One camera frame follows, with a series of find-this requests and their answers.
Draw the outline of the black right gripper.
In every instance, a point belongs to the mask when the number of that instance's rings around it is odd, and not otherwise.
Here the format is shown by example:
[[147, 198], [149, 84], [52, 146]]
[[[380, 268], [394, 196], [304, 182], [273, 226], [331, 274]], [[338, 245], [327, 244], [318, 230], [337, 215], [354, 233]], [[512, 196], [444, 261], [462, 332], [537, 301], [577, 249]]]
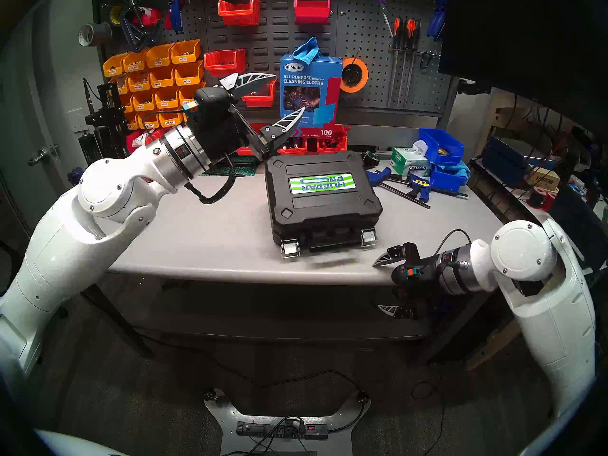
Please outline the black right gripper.
[[[410, 300], [426, 300], [441, 292], [438, 283], [437, 265], [440, 254], [421, 258], [415, 243], [389, 247], [373, 263], [373, 267], [387, 266], [399, 262], [392, 272], [393, 295], [401, 305]], [[395, 319], [418, 320], [415, 306], [378, 305], [378, 310]]]

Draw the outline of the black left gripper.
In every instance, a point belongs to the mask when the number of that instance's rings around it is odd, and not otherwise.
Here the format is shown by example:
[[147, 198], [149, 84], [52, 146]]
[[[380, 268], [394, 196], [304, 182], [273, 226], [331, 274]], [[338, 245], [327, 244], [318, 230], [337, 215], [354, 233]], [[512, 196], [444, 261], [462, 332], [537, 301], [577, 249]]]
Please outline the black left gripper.
[[258, 135], [235, 106], [244, 96], [276, 79], [276, 75], [267, 73], [232, 73], [222, 78], [219, 86], [195, 92], [194, 156], [198, 164], [216, 164], [241, 147], [249, 147], [259, 161], [265, 161], [292, 138], [304, 107], [264, 126]]

